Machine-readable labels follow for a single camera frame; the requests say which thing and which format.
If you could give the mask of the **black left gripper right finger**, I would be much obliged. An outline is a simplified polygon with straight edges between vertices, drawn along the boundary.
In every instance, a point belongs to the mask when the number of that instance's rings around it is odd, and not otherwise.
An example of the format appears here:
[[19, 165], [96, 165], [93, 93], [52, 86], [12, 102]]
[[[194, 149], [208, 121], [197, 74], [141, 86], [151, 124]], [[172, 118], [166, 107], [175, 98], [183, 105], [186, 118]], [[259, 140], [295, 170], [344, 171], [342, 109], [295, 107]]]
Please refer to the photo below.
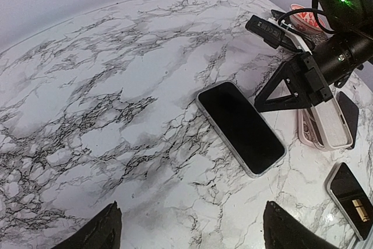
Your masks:
[[263, 213], [265, 248], [337, 248], [320, 238], [275, 201], [267, 201]]

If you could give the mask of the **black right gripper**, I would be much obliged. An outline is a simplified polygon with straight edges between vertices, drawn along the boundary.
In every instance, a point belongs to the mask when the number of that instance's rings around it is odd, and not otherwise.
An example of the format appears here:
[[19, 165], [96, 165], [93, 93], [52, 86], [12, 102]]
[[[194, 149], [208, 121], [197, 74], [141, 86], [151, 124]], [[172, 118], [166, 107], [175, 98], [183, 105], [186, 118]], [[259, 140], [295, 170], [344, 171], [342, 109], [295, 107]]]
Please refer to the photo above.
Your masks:
[[333, 98], [332, 91], [310, 52], [283, 62], [256, 95], [258, 112], [295, 110], [317, 106]]

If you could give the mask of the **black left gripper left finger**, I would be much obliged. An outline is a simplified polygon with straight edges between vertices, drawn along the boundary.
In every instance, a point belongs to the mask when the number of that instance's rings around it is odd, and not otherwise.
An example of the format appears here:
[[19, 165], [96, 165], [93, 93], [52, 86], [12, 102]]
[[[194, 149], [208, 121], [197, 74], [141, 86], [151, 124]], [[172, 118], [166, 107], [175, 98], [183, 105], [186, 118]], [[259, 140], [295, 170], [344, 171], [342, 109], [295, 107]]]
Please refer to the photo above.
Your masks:
[[120, 248], [122, 212], [114, 201], [57, 248]]

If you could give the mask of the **clear magsafe phone case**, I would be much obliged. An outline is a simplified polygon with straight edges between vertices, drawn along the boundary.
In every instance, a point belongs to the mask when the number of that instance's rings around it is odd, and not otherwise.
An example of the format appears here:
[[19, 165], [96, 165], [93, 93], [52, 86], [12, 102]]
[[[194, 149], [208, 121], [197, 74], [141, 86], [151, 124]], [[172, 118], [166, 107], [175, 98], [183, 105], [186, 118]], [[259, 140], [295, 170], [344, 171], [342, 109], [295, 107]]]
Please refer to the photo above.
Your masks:
[[205, 107], [203, 106], [203, 104], [201, 103], [201, 101], [199, 100], [199, 96], [202, 92], [198, 92], [196, 94], [196, 97], [195, 97], [195, 102], [196, 102], [196, 105], [198, 107], [198, 109], [202, 112], [202, 114], [206, 117], [206, 119], [208, 121], [211, 121], [211, 118], [210, 118], [210, 114], [206, 111]]

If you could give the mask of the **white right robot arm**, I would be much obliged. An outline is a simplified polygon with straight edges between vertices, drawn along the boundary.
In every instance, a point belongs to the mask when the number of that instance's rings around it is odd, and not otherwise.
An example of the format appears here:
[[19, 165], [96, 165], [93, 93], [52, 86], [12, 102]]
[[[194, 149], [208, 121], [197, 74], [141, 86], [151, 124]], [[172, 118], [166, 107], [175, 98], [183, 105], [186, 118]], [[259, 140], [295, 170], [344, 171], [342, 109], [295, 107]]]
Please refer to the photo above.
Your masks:
[[[323, 15], [331, 35], [317, 46], [286, 24], [291, 15]], [[312, 0], [311, 8], [292, 10], [277, 20], [252, 16], [246, 29], [272, 48], [283, 46], [295, 57], [280, 64], [255, 97], [259, 112], [310, 108], [333, 98], [330, 85], [341, 88], [363, 63], [372, 62], [372, 0]]]

